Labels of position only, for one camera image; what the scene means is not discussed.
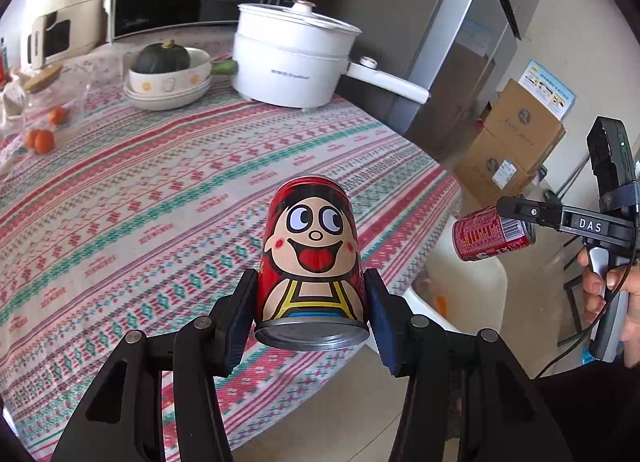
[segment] refrigerator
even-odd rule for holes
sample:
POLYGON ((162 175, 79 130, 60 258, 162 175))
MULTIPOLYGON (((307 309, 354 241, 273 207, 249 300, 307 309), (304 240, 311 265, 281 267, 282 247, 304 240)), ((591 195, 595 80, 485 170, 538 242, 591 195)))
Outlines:
POLYGON ((430 90, 423 106, 344 77, 338 93, 427 151, 495 95, 539 0, 312 0, 362 30, 352 58, 430 90))

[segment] metal screw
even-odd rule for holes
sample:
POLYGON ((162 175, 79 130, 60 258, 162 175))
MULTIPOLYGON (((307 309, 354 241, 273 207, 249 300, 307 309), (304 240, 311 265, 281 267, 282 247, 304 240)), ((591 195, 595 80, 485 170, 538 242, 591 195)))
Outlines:
POLYGON ((422 314, 416 314, 415 316, 412 316, 410 322, 416 328, 425 328, 429 325, 429 318, 422 314))
POLYGON ((140 330, 132 330, 126 336, 124 336, 124 340, 133 345, 142 339, 142 332, 140 330))
POLYGON ((200 316, 196 317, 193 322, 193 326, 202 330, 203 328, 208 328, 211 324, 211 318, 209 316, 200 316))
POLYGON ((480 333, 480 337, 489 343, 495 343, 498 340, 498 333, 495 330, 491 330, 491 328, 485 328, 480 333))

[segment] red can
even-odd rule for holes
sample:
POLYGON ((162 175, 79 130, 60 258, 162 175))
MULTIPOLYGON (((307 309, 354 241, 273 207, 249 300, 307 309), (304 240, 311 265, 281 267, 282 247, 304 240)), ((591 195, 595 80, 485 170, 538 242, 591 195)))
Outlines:
POLYGON ((321 176, 286 182, 267 215, 256 339, 305 352, 362 343, 369 337, 365 301, 358 235, 344 190, 321 176))
POLYGON ((457 221, 451 234, 453 247, 464 261, 517 251, 536 242, 536 233, 530 223, 503 218, 495 206, 457 221))

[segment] white electric pot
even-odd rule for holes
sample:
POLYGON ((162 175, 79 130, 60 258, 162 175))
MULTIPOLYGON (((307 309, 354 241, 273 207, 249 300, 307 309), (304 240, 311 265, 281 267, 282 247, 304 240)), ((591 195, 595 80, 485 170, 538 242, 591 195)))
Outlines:
POLYGON ((362 58, 349 61, 360 29, 315 14, 314 5, 293 7, 241 4, 233 58, 238 74, 231 84, 247 98, 290 108, 316 108, 331 101, 340 76, 370 82, 424 104, 428 90, 376 70, 362 58))

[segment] cartoon face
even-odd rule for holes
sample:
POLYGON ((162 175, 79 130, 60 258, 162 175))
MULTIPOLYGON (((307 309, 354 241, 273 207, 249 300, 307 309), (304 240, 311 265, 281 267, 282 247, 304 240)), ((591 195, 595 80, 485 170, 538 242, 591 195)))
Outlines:
POLYGON ((350 272, 358 244, 345 214, 326 200, 306 198, 285 209, 264 243, 280 270, 305 277, 350 272))

